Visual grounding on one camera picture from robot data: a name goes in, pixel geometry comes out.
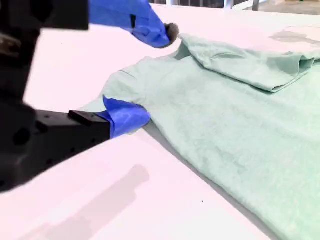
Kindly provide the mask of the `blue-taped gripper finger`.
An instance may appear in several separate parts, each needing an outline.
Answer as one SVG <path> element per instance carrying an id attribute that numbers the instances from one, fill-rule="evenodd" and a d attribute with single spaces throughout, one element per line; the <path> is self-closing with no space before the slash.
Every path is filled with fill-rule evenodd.
<path id="1" fill-rule="evenodd" d="M 166 48 L 179 35 L 179 27 L 163 23 L 147 0 L 90 0 L 88 5 L 91 24 L 123 29 L 152 48 Z"/>
<path id="2" fill-rule="evenodd" d="M 104 110 L 68 113 L 37 111 L 34 159 L 56 165 L 105 141 L 139 129 L 150 121 L 140 105 L 102 98 Z"/>

